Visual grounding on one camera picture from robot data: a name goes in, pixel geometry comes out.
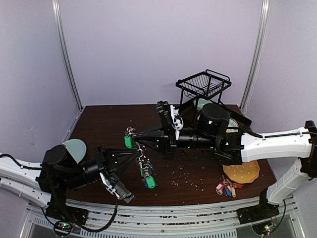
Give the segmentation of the green key tag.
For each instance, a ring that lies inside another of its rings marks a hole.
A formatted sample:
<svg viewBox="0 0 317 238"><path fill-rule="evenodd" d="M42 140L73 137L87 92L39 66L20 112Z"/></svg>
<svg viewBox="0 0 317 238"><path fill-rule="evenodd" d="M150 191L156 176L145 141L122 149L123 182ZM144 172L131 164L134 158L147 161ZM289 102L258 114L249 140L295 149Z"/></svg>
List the green key tag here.
<svg viewBox="0 0 317 238"><path fill-rule="evenodd" d="M156 186L156 182L152 176L148 176L145 178L145 187L148 189L153 189Z"/></svg>
<svg viewBox="0 0 317 238"><path fill-rule="evenodd" d="M124 142L125 142L125 146L128 149L132 149L133 148L133 138L129 135L124 136Z"/></svg>

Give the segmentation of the grey disc keyring organizer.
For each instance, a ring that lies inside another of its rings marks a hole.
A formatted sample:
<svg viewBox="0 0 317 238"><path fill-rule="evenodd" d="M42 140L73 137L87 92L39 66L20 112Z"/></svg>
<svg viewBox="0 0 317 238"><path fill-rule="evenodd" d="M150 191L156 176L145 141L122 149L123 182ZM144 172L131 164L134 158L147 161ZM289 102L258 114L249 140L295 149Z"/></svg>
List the grey disc keyring organizer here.
<svg viewBox="0 0 317 238"><path fill-rule="evenodd" d="M132 127L127 127L125 131L125 136L133 136L134 135L134 128ZM137 157L136 162L138 164L140 174L142 177L142 181L145 185L145 178L148 176L152 176L152 173L154 171L154 167L150 161L150 159L144 154L144 150L141 149L141 147L136 143L135 140L133 140L133 148L132 149L137 149L140 152L140 156Z"/></svg>

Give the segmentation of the red key tag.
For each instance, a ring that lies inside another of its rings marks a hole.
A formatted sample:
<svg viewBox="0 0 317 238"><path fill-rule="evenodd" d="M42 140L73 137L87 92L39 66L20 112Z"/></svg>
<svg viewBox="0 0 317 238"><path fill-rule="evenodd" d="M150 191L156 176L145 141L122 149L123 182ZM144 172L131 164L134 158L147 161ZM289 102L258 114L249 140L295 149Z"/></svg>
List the red key tag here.
<svg viewBox="0 0 317 238"><path fill-rule="evenodd" d="M215 188L216 193L219 195L223 194L223 189L224 189L224 184L222 182L220 182Z"/></svg>

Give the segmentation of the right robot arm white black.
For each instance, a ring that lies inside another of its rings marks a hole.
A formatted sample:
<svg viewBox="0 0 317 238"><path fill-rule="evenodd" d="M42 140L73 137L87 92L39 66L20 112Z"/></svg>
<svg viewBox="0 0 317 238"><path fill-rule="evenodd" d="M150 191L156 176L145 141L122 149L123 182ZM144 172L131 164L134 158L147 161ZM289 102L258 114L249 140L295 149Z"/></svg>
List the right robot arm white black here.
<svg viewBox="0 0 317 238"><path fill-rule="evenodd" d="M161 126L132 133L135 143L146 145L171 159L176 150L211 150L214 160L222 165L241 165L270 158L295 157L293 166L275 184L261 193L254 215L264 219L273 206L317 176L317 128L311 120L304 127L290 131L256 134L242 128L229 130L230 112L208 103L202 106L192 127L186 127L181 114L167 101L157 103Z"/></svg>

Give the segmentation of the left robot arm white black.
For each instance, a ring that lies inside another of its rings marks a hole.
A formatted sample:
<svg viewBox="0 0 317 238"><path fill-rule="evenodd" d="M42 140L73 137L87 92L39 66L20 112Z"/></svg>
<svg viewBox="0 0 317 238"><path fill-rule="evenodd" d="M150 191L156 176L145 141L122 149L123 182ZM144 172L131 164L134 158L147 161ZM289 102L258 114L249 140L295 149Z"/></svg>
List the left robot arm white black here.
<svg viewBox="0 0 317 238"><path fill-rule="evenodd" d="M49 208L60 220L71 216L66 206L66 191L77 190L100 181L106 190L119 200L129 203L134 199L120 180L120 175L133 163L137 149L113 149L100 146L94 157L85 160L85 144L70 146L65 143L45 152L40 163L28 163L10 154L0 156L0 182L11 191Z"/></svg>

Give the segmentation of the teal plate with flower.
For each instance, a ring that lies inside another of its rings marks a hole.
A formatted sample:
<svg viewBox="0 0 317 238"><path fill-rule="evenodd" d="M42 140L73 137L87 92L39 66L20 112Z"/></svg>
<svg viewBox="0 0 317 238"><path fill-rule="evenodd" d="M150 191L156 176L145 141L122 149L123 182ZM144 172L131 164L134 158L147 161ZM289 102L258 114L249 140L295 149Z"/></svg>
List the teal plate with flower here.
<svg viewBox="0 0 317 238"><path fill-rule="evenodd" d="M80 139L69 139L64 141L62 145L68 150L72 158L79 164L86 156L87 146Z"/></svg>

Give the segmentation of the teal ceramic bowl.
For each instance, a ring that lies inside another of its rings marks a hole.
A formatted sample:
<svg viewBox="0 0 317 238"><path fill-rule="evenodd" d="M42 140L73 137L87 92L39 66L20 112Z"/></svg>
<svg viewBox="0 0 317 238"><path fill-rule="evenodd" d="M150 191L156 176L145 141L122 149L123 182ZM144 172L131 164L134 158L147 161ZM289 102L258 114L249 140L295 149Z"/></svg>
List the teal ceramic bowl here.
<svg viewBox="0 0 317 238"><path fill-rule="evenodd" d="M205 100L205 99L202 99L202 98L198 99L198 107L200 107L200 108L202 108L204 105L209 104L209 103L212 103L212 101L211 100Z"/></svg>

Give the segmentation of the white blue patterned plate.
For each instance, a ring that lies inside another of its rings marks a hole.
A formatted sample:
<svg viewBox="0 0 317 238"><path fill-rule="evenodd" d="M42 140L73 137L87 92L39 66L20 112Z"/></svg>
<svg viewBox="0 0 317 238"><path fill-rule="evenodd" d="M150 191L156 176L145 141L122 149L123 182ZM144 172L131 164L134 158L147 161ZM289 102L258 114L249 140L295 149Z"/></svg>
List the white blue patterned plate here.
<svg viewBox="0 0 317 238"><path fill-rule="evenodd" d="M228 127L239 127L239 124L236 120L230 119Z"/></svg>

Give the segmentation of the blue key tag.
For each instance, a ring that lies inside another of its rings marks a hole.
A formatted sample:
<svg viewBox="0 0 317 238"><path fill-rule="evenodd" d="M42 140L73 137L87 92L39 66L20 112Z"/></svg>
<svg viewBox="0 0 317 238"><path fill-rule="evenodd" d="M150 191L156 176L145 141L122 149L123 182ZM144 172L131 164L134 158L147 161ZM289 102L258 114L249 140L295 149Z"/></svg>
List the blue key tag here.
<svg viewBox="0 0 317 238"><path fill-rule="evenodd" d="M232 196L230 189L228 189L227 187L225 188L225 194L226 196Z"/></svg>

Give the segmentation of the yellow key tag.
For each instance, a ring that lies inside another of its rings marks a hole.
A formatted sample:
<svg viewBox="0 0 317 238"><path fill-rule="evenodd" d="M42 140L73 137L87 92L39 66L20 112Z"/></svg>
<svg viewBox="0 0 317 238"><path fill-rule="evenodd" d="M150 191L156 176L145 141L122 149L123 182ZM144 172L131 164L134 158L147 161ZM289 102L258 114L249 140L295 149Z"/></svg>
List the yellow key tag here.
<svg viewBox="0 0 317 238"><path fill-rule="evenodd" d="M235 188L234 187L231 187L231 194L232 194L232 197L236 197L236 191L235 191Z"/></svg>

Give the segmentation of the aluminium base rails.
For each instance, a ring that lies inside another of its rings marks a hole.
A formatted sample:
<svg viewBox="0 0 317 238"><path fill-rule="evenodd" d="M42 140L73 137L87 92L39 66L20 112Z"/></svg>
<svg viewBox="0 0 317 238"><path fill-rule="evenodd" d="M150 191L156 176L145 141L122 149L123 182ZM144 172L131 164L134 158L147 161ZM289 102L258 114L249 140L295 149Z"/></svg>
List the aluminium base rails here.
<svg viewBox="0 0 317 238"><path fill-rule="evenodd" d="M256 205L257 197L202 205L118 206L112 225L100 233L75 227L66 238L308 238L293 196L285 199L282 223L268 236L257 235L256 225L275 222L275 216L257 223L241 224L236 210ZM112 215L114 205L68 200L68 205L89 211L86 225L99 228ZM53 225L31 202L24 213L18 238L57 238Z"/></svg>

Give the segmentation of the yellow dotted plate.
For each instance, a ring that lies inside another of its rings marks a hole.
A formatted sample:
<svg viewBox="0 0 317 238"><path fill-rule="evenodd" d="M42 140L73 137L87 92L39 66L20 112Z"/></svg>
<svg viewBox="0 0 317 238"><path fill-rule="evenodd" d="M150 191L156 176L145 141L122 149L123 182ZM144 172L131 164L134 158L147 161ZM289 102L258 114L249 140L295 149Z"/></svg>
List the yellow dotted plate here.
<svg viewBox="0 0 317 238"><path fill-rule="evenodd" d="M222 168L230 181L239 184L254 182L260 173L260 167L257 161L245 162L241 165L223 165Z"/></svg>

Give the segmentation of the right aluminium frame post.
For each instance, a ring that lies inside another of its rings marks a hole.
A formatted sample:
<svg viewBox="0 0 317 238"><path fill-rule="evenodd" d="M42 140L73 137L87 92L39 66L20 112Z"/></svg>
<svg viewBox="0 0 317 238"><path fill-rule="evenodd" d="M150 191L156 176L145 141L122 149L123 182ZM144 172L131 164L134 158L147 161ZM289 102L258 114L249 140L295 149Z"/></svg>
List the right aluminium frame post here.
<svg viewBox="0 0 317 238"><path fill-rule="evenodd" d="M242 113L244 114L247 112L247 107L250 104L252 94L255 88L258 72L260 69L260 58L261 58L262 51L264 49L264 44L266 39L270 5L271 5L270 0L262 1L260 21L258 26L258 33L257 33L254 53L253 53L251 66L250 66L250 70L249 70L249 74L247 78L247 83L246 83L245 90L244 90L243 97L240 104L240 109Z"/></svg>

